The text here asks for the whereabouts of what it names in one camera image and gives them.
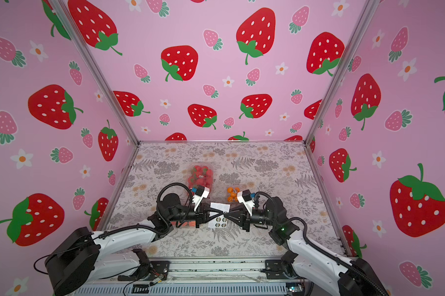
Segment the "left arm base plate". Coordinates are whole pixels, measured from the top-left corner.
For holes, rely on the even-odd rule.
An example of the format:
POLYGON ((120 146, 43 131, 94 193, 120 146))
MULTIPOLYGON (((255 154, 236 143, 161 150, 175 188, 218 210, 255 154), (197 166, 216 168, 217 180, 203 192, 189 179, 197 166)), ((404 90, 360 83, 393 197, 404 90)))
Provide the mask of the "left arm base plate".
POLYGON ((118 275, 118 281, 154 281, 167 278, 170 268, 169 261, 151 261, 143 263, 130 275, 118 275))

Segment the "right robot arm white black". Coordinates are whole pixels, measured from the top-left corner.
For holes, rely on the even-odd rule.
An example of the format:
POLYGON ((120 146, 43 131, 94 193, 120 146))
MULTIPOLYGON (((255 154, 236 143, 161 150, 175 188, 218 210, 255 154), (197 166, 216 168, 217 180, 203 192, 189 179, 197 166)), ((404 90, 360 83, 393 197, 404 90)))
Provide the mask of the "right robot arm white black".
POLYGON ((308 238, 306 222, 299 217, 288 218, 287 210, 278 197, 268 199, 262 208, 242 201, 224 217, 247 231, 251 225, 270 226, 272 240, 287 250, 282 261, 285 273, 290 277, 305 278, 332 296, 388 294, 365 260, 336 254, 308 238))

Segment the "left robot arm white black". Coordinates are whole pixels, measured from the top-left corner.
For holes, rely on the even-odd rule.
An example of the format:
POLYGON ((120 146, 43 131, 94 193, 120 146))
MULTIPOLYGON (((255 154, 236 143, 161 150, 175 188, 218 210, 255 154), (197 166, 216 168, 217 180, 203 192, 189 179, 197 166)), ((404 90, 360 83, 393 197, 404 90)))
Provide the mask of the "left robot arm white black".
POLYGON ((200 226, 223 215, 222 211, 202 202, 206 192, 189 196, 190 204, 183 206, 177 194, 159 194, 156 212, 131 226, 109 231, 76 229, 45 260, 54 294, 67 296, 84 284, 102 279, 150 280, 152 284, 164 279, 163 268, 151 262, 137 245, 163 239, 174 229, 173 222, 195 222, 200 226))

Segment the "white sticker sheet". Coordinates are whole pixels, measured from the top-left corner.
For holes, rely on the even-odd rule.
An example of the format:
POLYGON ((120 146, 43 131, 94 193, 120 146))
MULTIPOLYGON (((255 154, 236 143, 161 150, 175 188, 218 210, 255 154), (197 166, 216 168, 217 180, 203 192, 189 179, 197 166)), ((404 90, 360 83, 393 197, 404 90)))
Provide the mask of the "white sticker sheet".
POLYGON ((230 207, 226 203, 212 202, 210 208, 216 209, 216 212, 210 212, 211 220, 208 222, 208 227, 211 229, 227 228, 227 218, 224 217, 224 214, 229 212, 230 207))

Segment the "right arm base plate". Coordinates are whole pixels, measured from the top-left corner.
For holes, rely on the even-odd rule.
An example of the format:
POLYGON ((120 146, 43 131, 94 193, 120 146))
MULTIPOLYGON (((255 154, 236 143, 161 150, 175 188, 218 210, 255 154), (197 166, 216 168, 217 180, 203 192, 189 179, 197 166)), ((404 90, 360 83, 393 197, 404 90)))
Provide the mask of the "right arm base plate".
POLYGON ((266 260, 264 268, 260 270, 264 273, 267 279, 279 279, 279 280, 298 280, 306 279, 305 277, 296 274, 293 266, 281 259, 266 260))

